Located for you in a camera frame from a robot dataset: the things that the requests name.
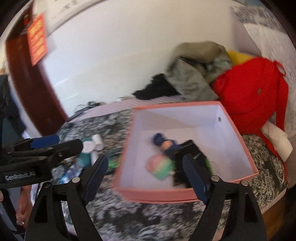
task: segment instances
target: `open box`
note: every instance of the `open box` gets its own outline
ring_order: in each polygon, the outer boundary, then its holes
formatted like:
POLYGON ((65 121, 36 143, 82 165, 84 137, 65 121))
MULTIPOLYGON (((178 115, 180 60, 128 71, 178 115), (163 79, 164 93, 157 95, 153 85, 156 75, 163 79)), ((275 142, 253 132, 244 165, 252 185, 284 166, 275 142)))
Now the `open box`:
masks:
POLYGON ((152 136, 162 132, 181 144, 192 139, 214 162, 214 174, 224 181, 250 181, 259 171, 241 135, 218 101, 159 104, 134 108, 133 122, 114 178, 115 189, 129 201, 195 202, 192 188, 173 186, 173 177, 158 180, 146 163, 160 149, 152 136))

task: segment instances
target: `white textured fabric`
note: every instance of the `white textured fabric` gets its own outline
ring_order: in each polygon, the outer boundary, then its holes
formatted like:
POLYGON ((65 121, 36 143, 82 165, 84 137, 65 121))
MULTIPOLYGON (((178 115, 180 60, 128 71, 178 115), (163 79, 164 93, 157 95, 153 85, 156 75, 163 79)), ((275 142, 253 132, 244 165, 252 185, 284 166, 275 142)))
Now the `white textured fabric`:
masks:
POLYGON ((291 137, 296 134, 296 49, 285 33, 251 23, 244 26, 260 49, 262 57, 277 60, 285 68, 287 75, 284 78, 289 85, 285 132, 291 137))

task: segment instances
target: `crumpled clothing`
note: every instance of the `crumpled clothing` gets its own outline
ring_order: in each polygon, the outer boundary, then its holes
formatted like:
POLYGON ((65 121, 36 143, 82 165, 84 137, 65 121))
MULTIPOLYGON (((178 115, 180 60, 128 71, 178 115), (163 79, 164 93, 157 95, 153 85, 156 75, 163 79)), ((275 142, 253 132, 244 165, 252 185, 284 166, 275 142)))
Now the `crumpled clothing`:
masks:
POLYGON ((183 43, 174 50, 165 78, 190 101, 217 100, 210 84, 231 68, 232 61, 222 45, 183 43))

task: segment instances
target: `metal screw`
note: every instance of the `metal screw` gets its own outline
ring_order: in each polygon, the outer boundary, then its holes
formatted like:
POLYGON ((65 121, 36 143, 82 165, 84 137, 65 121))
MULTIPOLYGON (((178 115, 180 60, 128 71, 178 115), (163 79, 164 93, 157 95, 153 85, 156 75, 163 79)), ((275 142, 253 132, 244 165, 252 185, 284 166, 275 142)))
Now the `metal screw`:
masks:
POLYGON ((246 180, 242 180, 242 185, 245 186, 245 187, 247 187, 249 185, 249 183, 246 180))
POLYGON ((220 178, 216 175, 212 176, 211 179, 214 181, 214 182, 218 182, 220 180, 220 178))
POLYGON ((46 182, 46 183, 43 184, 43 186, 44 186, 45 188, 48 188, 50 185, 51 185, 50 182, 46 182))
POLYGON ((77 182, 79 182, 80 181, 80 178, 79 177, 74 177, 73 179, 72 179, 72 182, 74 182, 74 183, 77 183, 77 182))

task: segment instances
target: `human hand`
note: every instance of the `human hand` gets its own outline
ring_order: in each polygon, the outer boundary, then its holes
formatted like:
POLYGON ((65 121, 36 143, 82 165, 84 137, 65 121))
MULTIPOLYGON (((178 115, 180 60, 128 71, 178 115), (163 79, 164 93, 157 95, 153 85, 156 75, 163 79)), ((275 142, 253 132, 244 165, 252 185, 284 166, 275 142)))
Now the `human hand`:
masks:
MULTIPOLYGON (((23 186, 21 189, 20 198, 17 202, 16 219, 17 224, 22 225, 23 228, 27 228, 29 217, 32 211, 32 204, 30 201, 31 185, 23 186)), ((2 192, 0 191, 0 202, 4 199, 2 192)))

